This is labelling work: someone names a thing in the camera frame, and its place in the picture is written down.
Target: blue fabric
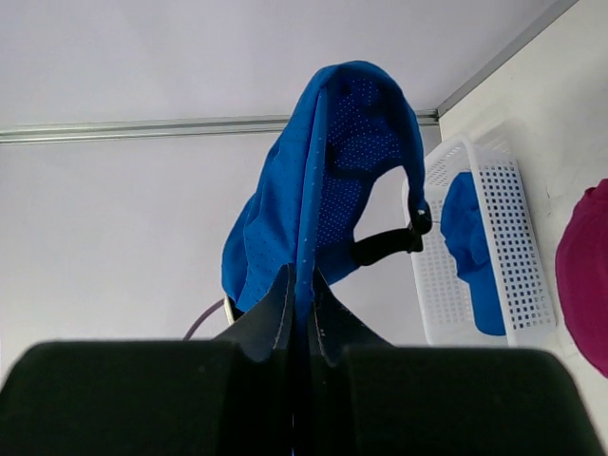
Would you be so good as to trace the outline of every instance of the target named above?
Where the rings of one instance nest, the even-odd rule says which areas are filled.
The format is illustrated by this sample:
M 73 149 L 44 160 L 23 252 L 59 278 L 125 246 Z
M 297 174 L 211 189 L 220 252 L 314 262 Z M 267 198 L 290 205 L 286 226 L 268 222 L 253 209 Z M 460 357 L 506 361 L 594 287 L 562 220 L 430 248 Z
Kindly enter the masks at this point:
M 427 210 L 420 130 L 398 85 L 366 62 L 319 70 L 226 241 L 222 286 L 237 307 L 250 310 L 294 263 L 295 311 L 304 317 L 315 266 L 329 283 L 357 268 L 354 226 L 373 183 L 396 166 L 408 175 L 410 212 Z
M 441 215 L 441 232 L 456 260 L 458 277 L 470 287 L 475 326 L 485 334 L 504 335 L 501 304 L 471 173 L 459 174 L 450 185 Z

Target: white wall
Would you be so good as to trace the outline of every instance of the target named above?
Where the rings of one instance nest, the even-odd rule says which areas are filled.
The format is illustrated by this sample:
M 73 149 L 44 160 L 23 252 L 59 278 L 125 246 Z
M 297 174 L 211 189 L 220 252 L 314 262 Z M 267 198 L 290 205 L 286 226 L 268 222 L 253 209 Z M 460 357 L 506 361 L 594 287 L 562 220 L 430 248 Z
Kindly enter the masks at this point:
M 434 108 L 555 0 L 3 0 L 0 125 L 288 114 L 325 65 Z
M 579 0 L 441 119 L 444 138 L 502 138 L 517 157 L 557 310 L 558 242 L 583 191 L 608 177 L 606 18 L 606 0 Z M 573 373 L 608 444 L 608 379 L 580 356 L 561 319 L 545 347 Z
M 0 147 L 0 377 L 42 340 L 182 337 L 223 295 L 223 243 L 275 137 Z M 357 235 L 405 225 L 403 178 L 378 182 Z M 424 342 L 407 255 L 336 292 L 389 340 Z M 226 326 L 217 312 L 198 336 Z

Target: metal strip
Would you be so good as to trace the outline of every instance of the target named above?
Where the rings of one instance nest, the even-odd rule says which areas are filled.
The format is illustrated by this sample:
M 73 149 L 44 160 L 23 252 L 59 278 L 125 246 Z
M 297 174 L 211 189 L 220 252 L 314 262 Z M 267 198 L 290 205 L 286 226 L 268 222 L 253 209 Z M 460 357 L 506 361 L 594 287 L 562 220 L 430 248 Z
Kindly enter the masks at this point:
M 489 61 L 471 79 L 466 81 L 458 90 L 452 93 L 447 100 L 437 107 L 439 117 L 446 114 L 452 107 L 460 102 L 475 87 L 485 81 L 494 71 L 502 67 L 511 57 L 522 50 L 525 45 L 539 36 L 543 30 L 553 24 L 560 16 L 570 10 L 579 0 L 558 0 L 551 5 L 538 19 L 526 28 L 517 38 L 509 43 L 496 57 Z
M 437 111 L 416 112 L 420 126 L 439 124 Z M 69 143 L 77 141 L 132 140 L 203 135 L 277 133 L 290 116 L 227 117 L 175 121 L 66 123 L 27 125 L 0 129 L 0 144 Z

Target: wire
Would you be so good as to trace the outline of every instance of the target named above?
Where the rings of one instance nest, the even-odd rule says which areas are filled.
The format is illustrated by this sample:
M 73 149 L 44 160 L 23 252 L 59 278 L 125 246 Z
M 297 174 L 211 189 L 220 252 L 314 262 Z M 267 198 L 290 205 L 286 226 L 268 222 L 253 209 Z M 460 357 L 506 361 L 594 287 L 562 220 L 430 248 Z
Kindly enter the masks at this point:
M 202 322 L 205 321 L 207 318 L 209 318 L 209 316 L 213 312 L 215 312 L 217 309 L 219 309 L 223 305 L 224 305 L 224 299 L 222 298 L 218 302 L 216 302 L 214 305 L 212 305 L 209 309 L 207 309 L 205 312 L 203 312 L 200 315 L 200 317 L 197 318 L 197 321 L 195 321 L 192 324 L 192 326 L 190 327 L 190 329 L 188 330 L 186 335 L 183 337 L 183 340 L 190 340 L 192 338 L 192 336 L 194 335 L 194 333 L 199 328 L 199 326 L 202 324 Z

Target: pink fabric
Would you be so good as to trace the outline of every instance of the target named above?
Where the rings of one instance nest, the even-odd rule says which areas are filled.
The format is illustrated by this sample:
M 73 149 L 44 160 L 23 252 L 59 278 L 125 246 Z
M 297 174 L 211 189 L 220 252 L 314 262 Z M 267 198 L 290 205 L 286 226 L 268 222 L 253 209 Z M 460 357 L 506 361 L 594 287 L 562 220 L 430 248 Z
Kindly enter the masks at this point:
M 608 179 L 575 207 L 558 246 L 556 275 L 568 331 L 608 377 Z

